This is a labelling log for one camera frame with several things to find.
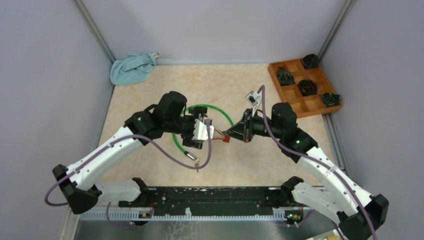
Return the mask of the red cable padlock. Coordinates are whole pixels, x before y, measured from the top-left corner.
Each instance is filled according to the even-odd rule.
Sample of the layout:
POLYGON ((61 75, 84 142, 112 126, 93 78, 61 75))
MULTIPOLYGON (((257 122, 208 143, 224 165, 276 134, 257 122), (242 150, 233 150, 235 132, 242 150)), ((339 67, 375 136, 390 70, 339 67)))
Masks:
POLYGON ((222 131, 215 129, 214 130, 214 137, 212 138, 213 140, 219 140, 222 141, 224 143, 229 143, 230 142, 230 137, 228 135, 225 135, 222 131))

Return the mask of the green cable lock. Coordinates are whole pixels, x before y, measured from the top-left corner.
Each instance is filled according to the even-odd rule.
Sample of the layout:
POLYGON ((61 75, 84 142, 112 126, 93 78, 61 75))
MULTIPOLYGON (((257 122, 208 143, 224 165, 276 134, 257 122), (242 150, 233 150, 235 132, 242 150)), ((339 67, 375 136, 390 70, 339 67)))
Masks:
MULTIPOLYGON (((195 104, 195 105, 192 105, 192 106, 188 106, 188 107, 186 107, 182 112, 181 112, 181 114, 183 115, 183 114, 185 114, 188 110, 192 110, 192 109, 194 109, 194 108, 197 108, 197 107, 199 107, 199 108, 208 108, 208 109, 213 109, 213 110, 216 110, 216 111, 218 111, 219 113, 221 113, 227 120, 228 120, 228 122, 229 122, 229 124, 230 124, 230 126, 232 127, 233 125, 234 125, 234 123, 233 123, 233 121, 232 121, 232 119, 231 119, 231 117, 224 111, 224 110, 222 110, 221 108, 219 108, 219 107, 217 107, 217 106, 214 106, 214 105, 210 105, 210 104, 195 104)), ((179 142, 179 140, 177 139, 177 135, 175 134, 175 133, 173 133, 172 134, 172 139, 173 139, 173 141, 174 141, 174 143, 175 143, 175 145, 177 146, 177 148, 186 156, 186 157, 188 157, 189 159, 191 159, 191 160, 195 160, 196 158, 198 158, 198 157, 196 157, 195 155, 193 155, 192 153, 190 153, 190 152, 188 152, 188 151, 186 151, 184 148, 183 148, 183 145, 179 142)))

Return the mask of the silver key pair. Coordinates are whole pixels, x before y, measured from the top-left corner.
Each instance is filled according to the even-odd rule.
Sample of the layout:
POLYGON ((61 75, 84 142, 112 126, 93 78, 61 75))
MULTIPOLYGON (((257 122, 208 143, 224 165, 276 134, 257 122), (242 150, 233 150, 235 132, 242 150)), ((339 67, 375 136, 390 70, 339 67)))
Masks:
POLYGON ((196 158, 194 160, 194 167, 195 167, 196 172, 198 173, 199 169, 200 169, 200 159, 199 158, 196 158))

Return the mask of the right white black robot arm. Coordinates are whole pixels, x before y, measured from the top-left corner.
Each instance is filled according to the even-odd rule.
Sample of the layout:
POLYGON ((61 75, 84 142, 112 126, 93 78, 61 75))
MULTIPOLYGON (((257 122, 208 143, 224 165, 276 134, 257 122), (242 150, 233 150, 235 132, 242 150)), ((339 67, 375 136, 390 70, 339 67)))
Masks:
POLYGON ((281 199, 287 206, 306 205, 333 221, 349 240, 376 239, 385 221, 389 201, 373 195, 351 180, 318 143, 297 124, 289 103, 276 103, 271 117, 246 109, 240 121, 225 130, 230 138, 250 142, 254 136, 270 137, 281 152, 311 173, 324 187, 319 190, 299 177, 282 185, 281 199))

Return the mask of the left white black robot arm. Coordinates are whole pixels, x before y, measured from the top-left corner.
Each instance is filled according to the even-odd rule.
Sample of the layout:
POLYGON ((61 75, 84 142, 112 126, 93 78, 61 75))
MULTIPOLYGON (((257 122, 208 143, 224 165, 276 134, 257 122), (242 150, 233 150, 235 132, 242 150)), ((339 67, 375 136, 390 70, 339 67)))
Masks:
POLYGON ((152 193, 145 182, 134 177, 124 182, 100 182, 100 177, 131 153, 155 144, 164 133, 180 135, 184 145, 200 149, 214 135, 205 107, 184 113, 187 98, 176 91, 165 93, 160 101, 134 113, 106 142, 86 157, 68 166, 59 164, 52 173, 56 186, 71 211, 80 215, 94 207, 147 207, 152 193))

